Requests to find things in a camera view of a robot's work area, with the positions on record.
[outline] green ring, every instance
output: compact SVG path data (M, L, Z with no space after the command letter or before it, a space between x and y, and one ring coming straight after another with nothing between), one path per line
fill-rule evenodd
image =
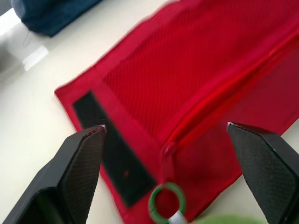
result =
M185 196L184 196L182 189L178 185L176 185L174 183L170 183L170 182L165 183L165 184L160 184L154 189L154 191L151 193L151 195L149 197L149 215L152 218L152 220L154 222L156 222L157 224L168 224L169 223L168 219L160 216L160 214L158 213L156 206L155 206L156 196L163 188L172 191L178 197L179 210L181 211L182 214L184 214L184 212L186 210L186 200L185 200Z

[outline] red pouch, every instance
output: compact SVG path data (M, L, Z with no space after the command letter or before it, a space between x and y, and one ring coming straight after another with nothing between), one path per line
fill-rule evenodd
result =
M282 134L299 117L298 79L298 0L181 0L55 94L77 130L103 111L113 124L100 173L125 223L152 223L164 181L182 188L191 221L241 175L227 122ZM157 198L164 216L177 204Z

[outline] green object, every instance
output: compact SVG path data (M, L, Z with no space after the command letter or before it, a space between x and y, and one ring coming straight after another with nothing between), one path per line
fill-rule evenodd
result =
M168 190L172 191L178 197L179 210L182 214L184 214L184 212L186 210L186 199L185 199L184 193L181 190L181 188L178 185L176 185L174 183L170 183L170 182L158 185L154 189L153 193L151 193L151 195L149 197L149 215L150 215L150 217L157 224L168 224L169 223L168 219L162 217L158 213L156 206L155 206L156 196L162 189L168 189Z
M250 217L239 217L235 215L208 216L195 220L192 224L265 224Z

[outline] dark blue cloth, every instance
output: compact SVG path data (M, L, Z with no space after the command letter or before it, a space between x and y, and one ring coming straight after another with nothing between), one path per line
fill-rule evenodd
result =
M102 0L12 0L12 6L29 30L54 36Z

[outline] table surface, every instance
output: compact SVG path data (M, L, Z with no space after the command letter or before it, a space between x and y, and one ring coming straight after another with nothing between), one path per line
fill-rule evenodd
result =
M54 90L94 64L163 4L165 0L104 0L52 39L28 32L16 18L8 27L5 19L1 21L5 15L0 17L0 24L6 23L0 26L0 222L37 171L75 132ZM297 151L298 133L297 120L283 135ZM242 177L202 215L210 214L265 220ZM121 223L101 179L87 220L87 224L99 223Z

